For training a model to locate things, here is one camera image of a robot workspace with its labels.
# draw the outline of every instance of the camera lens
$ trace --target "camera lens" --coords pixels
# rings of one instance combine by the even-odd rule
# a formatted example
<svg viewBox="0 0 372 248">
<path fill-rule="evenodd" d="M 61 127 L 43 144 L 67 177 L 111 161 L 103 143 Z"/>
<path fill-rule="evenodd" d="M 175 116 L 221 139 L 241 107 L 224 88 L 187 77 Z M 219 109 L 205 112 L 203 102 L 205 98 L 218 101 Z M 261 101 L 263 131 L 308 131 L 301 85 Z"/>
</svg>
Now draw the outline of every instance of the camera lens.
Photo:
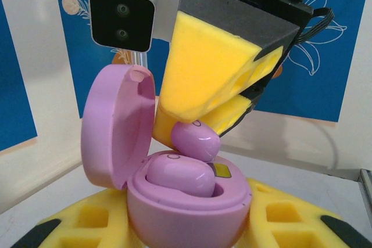
<svg viewBox="0 0 372 248">
<path fill-rule="evenodd" d="M 125 41 L 128 38 L 128 32 L 126 32 L 125 30 L 119 29 L 116 32 L 116 37 L 117 37 L 117 39 L 119 39 L 121 41 Z"/>
<path fill-rule="evenodd" d="M 120 17 L 126 17 L 129 14 L 129 8 L 127 5 L 119 4 L 116 7 L 117 13 Z"/>
</svg>

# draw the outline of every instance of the yellow foam pad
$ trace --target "yellow foam pad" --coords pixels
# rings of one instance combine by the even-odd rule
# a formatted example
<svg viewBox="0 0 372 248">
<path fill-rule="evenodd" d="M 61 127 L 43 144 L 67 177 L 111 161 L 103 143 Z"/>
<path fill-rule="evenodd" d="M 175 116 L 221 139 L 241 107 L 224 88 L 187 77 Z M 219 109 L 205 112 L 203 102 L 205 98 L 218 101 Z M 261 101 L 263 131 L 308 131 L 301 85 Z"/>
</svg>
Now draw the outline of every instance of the yellow foam pad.
<svg viewBox="0 0 372 248">
<path fill-rule="evenodd" d="M 130 227 L 127 191 L 104 190 L 40 222 L 62 222 L 39 248 L 145 248 Z"/>
<path fill-rule="evenodd" d="M 200 119 L 270 73 L 282 47 L 261 47 L 178 11 L 159 107 L 184 123 Z"/>
<path fill-rule="evenodd" d="M 202 116 L 199 120 L 220 135 L 232 127 L 251 104 L 251 100 L 237 95 L 208 114 Z M 171 142 L 170 134 L 176 122 L 176 118 L 164 113 L 161 108 L 158 107 L 152 131 L 153 138 L 169 148 L 175 149 Z"/>
<path fill-rule="evenodd" d="M 248 179 L 253 199 L 236 248 L 348 248 L 320 217 L 328 210 Z"/>
</svg>

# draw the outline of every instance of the white wall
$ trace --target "white wall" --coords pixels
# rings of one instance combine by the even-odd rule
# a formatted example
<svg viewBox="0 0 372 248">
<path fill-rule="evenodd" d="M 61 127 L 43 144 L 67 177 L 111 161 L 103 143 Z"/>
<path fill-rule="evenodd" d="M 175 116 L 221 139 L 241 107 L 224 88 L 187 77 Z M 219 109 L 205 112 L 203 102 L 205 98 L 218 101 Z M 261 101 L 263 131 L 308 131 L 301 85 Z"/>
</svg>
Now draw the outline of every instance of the white wall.
<svg viewBox="0 0 372 248">
<path fill-rule="evenodd" d="M 0 152 L 0 213 L 80 162 L 80 120 L 58 0 L 2 1 L 38 137 Z M 371 3 L 338 124 L 253 112 L 223 138 L 224 149 L 351 178 L 360 168 L 372 169 Z"/>
</svg>

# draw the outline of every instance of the camera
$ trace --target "camera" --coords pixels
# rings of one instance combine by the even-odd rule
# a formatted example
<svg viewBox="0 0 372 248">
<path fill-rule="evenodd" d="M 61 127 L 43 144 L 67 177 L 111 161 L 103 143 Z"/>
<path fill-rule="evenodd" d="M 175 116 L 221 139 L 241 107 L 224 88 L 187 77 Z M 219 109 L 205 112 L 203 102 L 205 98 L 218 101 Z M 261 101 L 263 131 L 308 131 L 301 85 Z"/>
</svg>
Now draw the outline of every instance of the camera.
<svg viewBox="0 0 372 248">
<path fill-rule="evenodd" d="M 89 0 L 92 39 L 98 45 L 146 52 L 156 0 Z"/>
</svg>

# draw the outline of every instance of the black cable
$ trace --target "black cable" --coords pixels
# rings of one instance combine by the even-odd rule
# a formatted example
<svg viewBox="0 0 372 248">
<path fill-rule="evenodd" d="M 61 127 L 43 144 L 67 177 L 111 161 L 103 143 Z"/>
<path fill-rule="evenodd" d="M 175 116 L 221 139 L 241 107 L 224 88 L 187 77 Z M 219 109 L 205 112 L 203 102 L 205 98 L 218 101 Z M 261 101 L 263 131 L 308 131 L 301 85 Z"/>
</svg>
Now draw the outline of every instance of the black cable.
<svg viewBox="0 0 372 248">
<path fill-rule="evenodd" d="M 332 11 L 331 8 L 319 8 L 315 9 L 313 13 L 313 18 L 314 17 L 321 17 L 324 16 L 323 19 L 315 24 L 309 31 L 302 33 L 296 40 L 295 44 L 301 44 L 304 43 L 311 38 L 313 38 L 315 35 L 326 29 L 331 22 L 333 21 L 335 15 Z"/>
</svg>

